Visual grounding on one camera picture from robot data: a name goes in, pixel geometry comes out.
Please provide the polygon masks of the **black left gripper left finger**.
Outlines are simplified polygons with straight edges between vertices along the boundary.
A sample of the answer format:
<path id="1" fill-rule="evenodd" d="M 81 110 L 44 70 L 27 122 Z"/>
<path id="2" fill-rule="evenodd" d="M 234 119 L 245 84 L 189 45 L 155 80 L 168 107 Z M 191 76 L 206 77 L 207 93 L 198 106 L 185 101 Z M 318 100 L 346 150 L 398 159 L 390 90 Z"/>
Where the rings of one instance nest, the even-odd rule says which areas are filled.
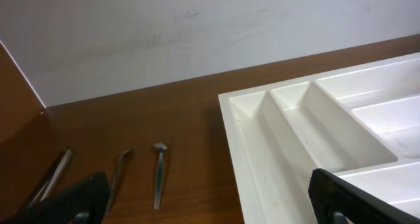
<path id="1" fill-rule="evenodd" d="M 108 178 L 103 171 L 72 184 L 2 221 L 3 224 L 25 223 L 101 223 L 110 197 Z"/>

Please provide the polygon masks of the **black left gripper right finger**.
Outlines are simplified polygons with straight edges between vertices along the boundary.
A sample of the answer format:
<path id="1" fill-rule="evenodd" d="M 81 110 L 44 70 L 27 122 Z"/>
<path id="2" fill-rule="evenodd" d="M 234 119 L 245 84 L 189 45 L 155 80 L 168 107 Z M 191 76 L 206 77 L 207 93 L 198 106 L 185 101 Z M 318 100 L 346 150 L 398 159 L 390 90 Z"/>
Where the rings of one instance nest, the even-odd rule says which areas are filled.
<path id="1" fill-rule="evenodd" d="M 419 218 L 321 168 L 312 171 L 308 195 L 318 223 L 419 224 Z"/>

